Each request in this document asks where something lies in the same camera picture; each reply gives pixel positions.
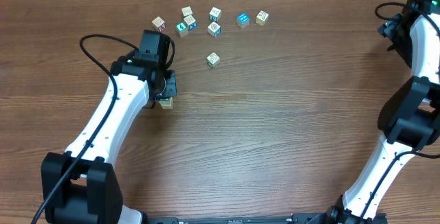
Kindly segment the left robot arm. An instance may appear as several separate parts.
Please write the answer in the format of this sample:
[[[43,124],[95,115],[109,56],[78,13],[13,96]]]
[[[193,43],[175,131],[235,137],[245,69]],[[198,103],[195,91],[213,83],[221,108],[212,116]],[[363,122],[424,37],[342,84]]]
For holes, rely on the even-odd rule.
[[[140,46],[131,48],[104,70],[107,90],[80,135],[64,153],[44,158],[44,200],[34,223],[40,216],[48,223],[147,223],[144,212],[123,203],[114,168],[138,113],[157,104],[173,108],[175,43],[161,32],[144,30]]]

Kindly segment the wooden block blue base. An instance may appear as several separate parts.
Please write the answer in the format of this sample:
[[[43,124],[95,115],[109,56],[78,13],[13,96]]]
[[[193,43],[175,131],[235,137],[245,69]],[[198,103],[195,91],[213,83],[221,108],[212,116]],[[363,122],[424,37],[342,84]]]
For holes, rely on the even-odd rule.
[[[162,99],[159,99],[158,102],[163,109],[173,109],[173,107],[174,107],[173,97],[162,98]]]

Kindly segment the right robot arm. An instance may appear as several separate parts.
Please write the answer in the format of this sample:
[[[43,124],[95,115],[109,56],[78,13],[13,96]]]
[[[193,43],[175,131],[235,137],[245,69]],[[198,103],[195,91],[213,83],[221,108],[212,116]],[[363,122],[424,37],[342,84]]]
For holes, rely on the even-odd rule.
[[[407,0],[378,32],[411,69],[408,81],[385,103],[373,154],[355,183],[311,223],[384,223],[380,201],[399,171],[439,138],[439,0]]]

